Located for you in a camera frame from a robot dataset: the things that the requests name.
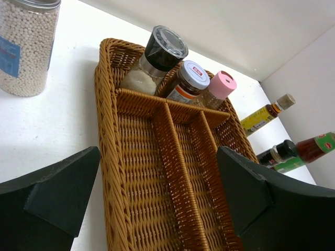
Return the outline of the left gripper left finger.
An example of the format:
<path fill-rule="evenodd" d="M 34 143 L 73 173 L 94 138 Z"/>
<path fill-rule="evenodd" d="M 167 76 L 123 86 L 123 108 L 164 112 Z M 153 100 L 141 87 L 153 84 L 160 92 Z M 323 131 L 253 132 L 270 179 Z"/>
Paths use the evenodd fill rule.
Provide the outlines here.
<path fill-rule="evenodd" d="M 1 250 L 70 250 L 100 163 L 91 146 L 1 183 Z"/>

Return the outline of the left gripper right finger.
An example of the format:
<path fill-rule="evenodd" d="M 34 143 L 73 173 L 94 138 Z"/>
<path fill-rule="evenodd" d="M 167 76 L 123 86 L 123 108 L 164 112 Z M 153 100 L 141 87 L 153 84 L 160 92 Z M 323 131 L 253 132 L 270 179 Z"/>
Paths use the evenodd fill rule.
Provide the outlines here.
<path fill-rule="evenodd" d="M 217 162 L 244 250 L 334 250 L 334 190 L 268 169 L 221 146 Z"/>

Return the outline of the pink-cap spice shaker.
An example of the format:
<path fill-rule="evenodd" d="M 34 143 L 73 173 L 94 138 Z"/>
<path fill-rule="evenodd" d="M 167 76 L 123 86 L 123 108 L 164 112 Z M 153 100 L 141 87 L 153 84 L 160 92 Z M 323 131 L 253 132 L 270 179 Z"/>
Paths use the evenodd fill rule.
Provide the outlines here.
<path fill-rule="evenodd" d="M 194 105 L 217 110 L 223 101 L 237 88 L 235 79 L 225 71 L 219 71 L 209 86 L 195 99 Z"/>

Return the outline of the white-lid sauce jar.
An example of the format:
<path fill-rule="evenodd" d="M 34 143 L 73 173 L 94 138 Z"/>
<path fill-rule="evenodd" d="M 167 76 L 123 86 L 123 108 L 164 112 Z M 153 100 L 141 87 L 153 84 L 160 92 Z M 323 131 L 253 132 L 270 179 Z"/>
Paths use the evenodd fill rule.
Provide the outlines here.
<path fill-rule="evenodd" d="M 176 72 L 176 79 L 166 84 L 163 97 L 189 104 L 204 91 L 210 83 L 207 72 L 197 63 L 186 60 Z"/>

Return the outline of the black-top salt grinder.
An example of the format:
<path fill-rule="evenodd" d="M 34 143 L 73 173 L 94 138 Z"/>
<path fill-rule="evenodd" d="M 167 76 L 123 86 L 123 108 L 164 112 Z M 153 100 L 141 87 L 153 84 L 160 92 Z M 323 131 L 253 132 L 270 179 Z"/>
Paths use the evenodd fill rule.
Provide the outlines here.
<path fill-rule="evenodd" d="M 167 73 L 188 55 L 188 47 L 172 29 L 152 29 L 144 53 L 125 75 L 119 87 L 154 95 Z"/>

